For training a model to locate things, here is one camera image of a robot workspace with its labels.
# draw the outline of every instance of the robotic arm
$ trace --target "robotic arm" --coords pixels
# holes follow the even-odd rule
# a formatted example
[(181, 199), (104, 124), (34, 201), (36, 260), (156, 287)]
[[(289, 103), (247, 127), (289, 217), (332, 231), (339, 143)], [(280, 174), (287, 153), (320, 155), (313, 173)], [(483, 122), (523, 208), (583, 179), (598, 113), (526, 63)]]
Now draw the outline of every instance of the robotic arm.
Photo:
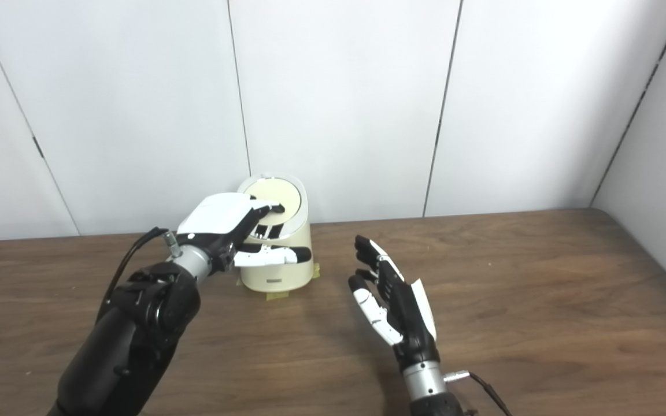
[[(471, 377), (510, 416), (505, 403), (491, 385), (476, 374), (460, 371), (442, 374), (441, 358), (436, 349), (436, 326), (428, 304), (423, 282), (405, 282), (389, 255), (372, 240), (356, 236), (356, 258), (370, 269), (357, 269), (349, 277), (349, 287), (372, 328), (392, 346), (399, 371), (410, 396), (413, 416), (464, 416), (457, 398), (446, 388), (448, 382)], [(377, 287), (380, 306), (368, 289), (367, 282)]]
[[(237, 266), (301, 263), (306, 247), (244, 244), (261, 218), (284, 207), (241, 193), (205, 198), (177, 235), (154, 228), (135, 242), (104, 295), (97, 322), (58, 383), (52, 416), (140, 413), (200, 307), (198, 286)], [(117, 286), (132, 253), (163, 235), (171, 255)]]

